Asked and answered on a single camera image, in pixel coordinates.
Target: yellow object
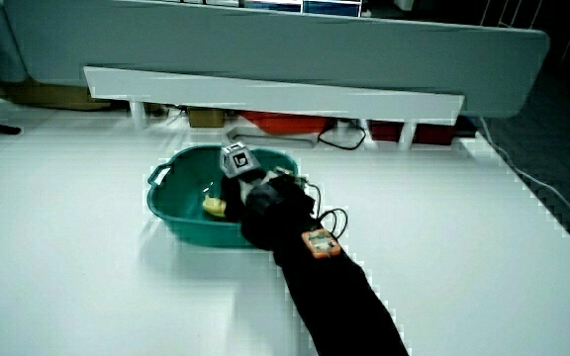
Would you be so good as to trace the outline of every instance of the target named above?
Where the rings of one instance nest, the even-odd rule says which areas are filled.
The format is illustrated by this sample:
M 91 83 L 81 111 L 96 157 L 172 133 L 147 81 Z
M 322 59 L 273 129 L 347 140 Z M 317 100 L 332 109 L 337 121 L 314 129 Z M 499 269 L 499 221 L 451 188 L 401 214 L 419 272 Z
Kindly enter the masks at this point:
M 204 203 L 202 204 L 204 211 L 206 213 L 218 217 L 218 218 L 225 218 L 226 214 L 226 202 L 219 199 L 219 198 L 211 198 L 209 195 L 206 195 L 204 199 Z

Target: cardboard box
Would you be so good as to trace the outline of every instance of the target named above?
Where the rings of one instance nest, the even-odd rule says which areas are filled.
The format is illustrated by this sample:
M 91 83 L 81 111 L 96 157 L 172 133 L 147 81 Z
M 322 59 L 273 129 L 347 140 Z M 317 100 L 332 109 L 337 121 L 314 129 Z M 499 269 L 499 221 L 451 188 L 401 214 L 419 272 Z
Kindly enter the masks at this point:
M 225 116 L 222 109 L 188 108 L 191 128 L 222 128 Z

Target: robotic arm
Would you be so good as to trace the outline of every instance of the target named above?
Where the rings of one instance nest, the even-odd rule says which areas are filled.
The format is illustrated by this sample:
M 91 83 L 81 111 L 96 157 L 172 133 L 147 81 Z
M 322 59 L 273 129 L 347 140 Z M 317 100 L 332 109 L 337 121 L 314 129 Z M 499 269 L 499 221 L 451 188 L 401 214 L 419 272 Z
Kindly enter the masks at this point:
M 312 218 L 314 199 L 285 171 L 265 172 L 242 143 L 223 150 L 223 211 L 254 246 L 272 251 L 320 355 L 408 355 L 362 269 Z M 242 154 L 244 169 L 233 171 Z

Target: black cable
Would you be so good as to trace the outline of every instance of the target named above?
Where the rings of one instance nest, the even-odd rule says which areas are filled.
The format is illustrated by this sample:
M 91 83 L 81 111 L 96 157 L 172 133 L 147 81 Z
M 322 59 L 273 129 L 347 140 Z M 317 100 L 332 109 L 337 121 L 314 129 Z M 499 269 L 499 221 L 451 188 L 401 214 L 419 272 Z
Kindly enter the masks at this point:
M 318 216 L 321 214 L 321 198 L 322 198 L 321 189 L 314 184 L 307 183 L 307 185 L 316 189 L 316 192 L 318 193 L 318 207 L 316 208 L 316 219 L 317 219 Z
M 321 133 L 319 133 L 319 134 L 318 134 L 318 141 L 323 142 L 323 143 L 326 143 L 326 144 L 328 144 L 328 145 L 330 145 L 330 146 L 333 146 L 333 147 L 340 148 L 340 149 L 355 150 L 355 149 L 357 149 L 357 148 L 364 142 L 364 139 L 366 138 L 366 130 L 363 129 L 363 128 L 361 128 L 361 127 L 357 127 L 357 128 L 362 131 L 362 138 L 360 139 L 360 141 L 359 141 L 354 147 L 344 147 L 344 146 L 337 145 L 337 144 L 335 144 L 335 143 L 331 143 L 331 142 L 325 141 L 325 140 L 322 138 L 322 135 L 323 135 L 324 133 L 326 133 L 326 132 L 332 130 L 333 127 L 326 128 L 326 129 L 324 129 Z
M 323 219 L 327 217 L 327 215 L 333 214 L 333 216 L 335 217 L 335 223 L 337 223 L 337 216 L 335 215 L 335 212 L 342 212 L 344 214 L 344 226 L 342 227 L 342 230 L 340 231 L 340 233 L 338 235 L 335 235 L 335 239 L 339 239 L 342 236 L 342 234 L 346 231 L 346 226 L 348 225 L 348 214 L 346 213 L 346 211 L 344 209 L 335 208 L 335 209 L 328 210 L 328 211 L 324 212 L 322 215 L 320 215 L 320 217 L 318 218 L 318 222 L 321 223 L 323 221 Z
M 318 207 L 316 208 L 316 221 L 318 222 L 318 225 L 322 226 L 323 219 L 326 218 L 329 214 L 333 215 L 332 235 L 335 237 L 335 239 L 339 239 L 342 236 L 342 234 L 346 231 L 346 226 L 348 225 L 348 214 L 344 209 L 341 208 L 327 210 L 326 212 L 323 212 L 321 214 L 321 200 L 323 198 L 323 195 L 321 194 L 321 189 L 317 185 L 309 183 L 307 180 L 305 180 L 305 182 L 308 186 L 316 189 L 316 192 L 318 193 Z M 335 212 L 342 212 L 344 214 L 344 226 L 342 227 L 342 230 L 338 235 L 334 234 L 335 228 L 337 227 L 337 215 L 335 214 Z

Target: red object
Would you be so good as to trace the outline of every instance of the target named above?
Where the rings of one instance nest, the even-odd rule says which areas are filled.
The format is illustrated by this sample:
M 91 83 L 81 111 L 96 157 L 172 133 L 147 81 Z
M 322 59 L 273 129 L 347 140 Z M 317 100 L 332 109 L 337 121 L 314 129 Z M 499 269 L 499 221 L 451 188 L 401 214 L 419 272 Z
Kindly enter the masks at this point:
M 333 124 L 333 119 L 307 115 L 251 111 L 242 111 L 240 115 L 268 134 L 319 134 Z
M 454 126 L 417 124 L 413 143 L 451 145 L 455 134 Z
M 404 123 L 368 120 L 368 129 L 373 140 L 399 142 Z M 450 145 L 456 127 L 446 125 L 417 124 L 413 143 Z
M 398 142 L 402 133 L 404 123 L 382 122 L 367 120 L 368 130 L 373 140 L 384 140 Z

